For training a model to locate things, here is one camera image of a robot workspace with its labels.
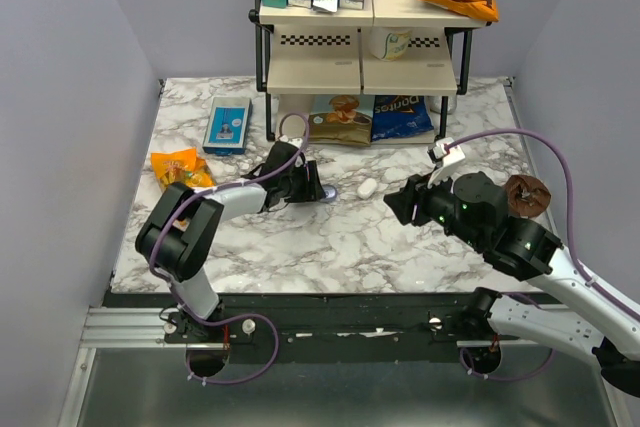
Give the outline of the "lavender earbud charging case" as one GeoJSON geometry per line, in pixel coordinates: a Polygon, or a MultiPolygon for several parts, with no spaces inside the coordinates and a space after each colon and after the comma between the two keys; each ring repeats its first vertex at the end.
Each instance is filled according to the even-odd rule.
{"type": "Polygon", "coordinates": [[[334,202],[337,200],[338,192],[337,189],[332,185],[325,185],[323,187],[324,198],[322,199],[325,203],[334,202]]]}

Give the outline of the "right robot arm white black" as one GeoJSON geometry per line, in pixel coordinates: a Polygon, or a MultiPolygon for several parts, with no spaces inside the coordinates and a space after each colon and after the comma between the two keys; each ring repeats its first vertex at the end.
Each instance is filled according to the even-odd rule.
{"type": "Polygon", "coordinates": [[[590,270],[578,271],[569,249],[540,224],[510,214],[506,192],[482,172],[430,185],[411,176],[384,203],[403,225],[435,222],[497,271],[551,295],[566,307],[554,314],[505,294],[478,289],[476,305],[460,314],[469,337],[489,332],[532,340],[600,368],[612,386],[639,394],[639,312],[632,301],[590,270]]]}

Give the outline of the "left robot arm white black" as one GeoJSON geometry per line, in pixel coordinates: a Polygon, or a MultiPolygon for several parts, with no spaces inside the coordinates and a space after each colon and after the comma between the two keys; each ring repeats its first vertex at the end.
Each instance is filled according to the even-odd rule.
{"type": "Polygon", "coordinates": [[[302,141],[277,141],[265,162],[242,178],[196,190],[170,184],[135,240],[135,250],[151,273],[165,281],[189,313],[187,329],[201,342],[214,340],[222,327],[220,303],[204,271],[219,225],[261,214],[281,202],[316,203],[327,198],[317,162],[302,152],[302,141]]]}

